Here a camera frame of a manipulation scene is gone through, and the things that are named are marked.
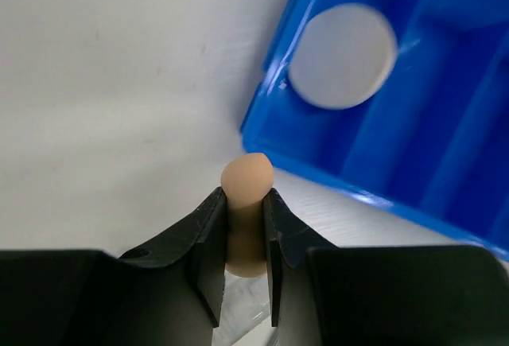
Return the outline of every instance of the blue tray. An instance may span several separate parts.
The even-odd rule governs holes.
[[[342,111],[287,77],[305,24],[345,2],[381,11],[398,59]],[[289,0],[243,144],[282,169],[509,260],[509,0]]]

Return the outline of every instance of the white circular cap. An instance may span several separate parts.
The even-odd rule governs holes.
[[[289,80],[309,103],[344,109],[374,95],[390,74],[397,44],[387,19],[348,3],[315,16],[289,65]]]

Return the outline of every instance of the transparent plastic object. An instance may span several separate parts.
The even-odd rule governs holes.
[[[220,326],[212,346],[232,346],[270,315],[267,276],[238,278],[226,272]]]
[[[295,91],[312,105],[344,109],[374,95],[396,59],[396,37],[377,10],[347,3],[315,16],[289,66]]]

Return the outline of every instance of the blue plastic container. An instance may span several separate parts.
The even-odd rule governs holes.
[[[382,12],[398,59],[342,111],[287,77],[305,24],[345,2]],[[509,260],[509,0],[289,0],[242,132],[282,169]]]

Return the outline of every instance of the white round object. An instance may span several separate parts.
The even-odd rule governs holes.
[[[363,4],[343,4],[307,24],[289,65],[289,79],[313,105],[352,107],[380,89],[396,52],[394,31],[380,12]]]

